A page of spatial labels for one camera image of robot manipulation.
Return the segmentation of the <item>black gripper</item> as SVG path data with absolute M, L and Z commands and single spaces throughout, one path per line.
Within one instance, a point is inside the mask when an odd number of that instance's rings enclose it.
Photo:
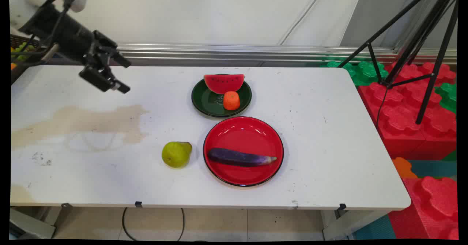
M 19 31 L 34 34 L 40 40 L 51 40 L 60 47 L 58 53 L 82 65 L 97 63 L 98 56 L 106 66 L 110 59 L 122 67 L 131 66 L 130 60 L 116 49 L 116 43 L 97 30 L 91 32 L 68 14 L 62 15 L 54 4 L 39 7 Z M 131 90 L 112 74 L 109 67 L 99 69 L 87 65 L 79 76 L 102 92 L 117 90 L 126 94 Z

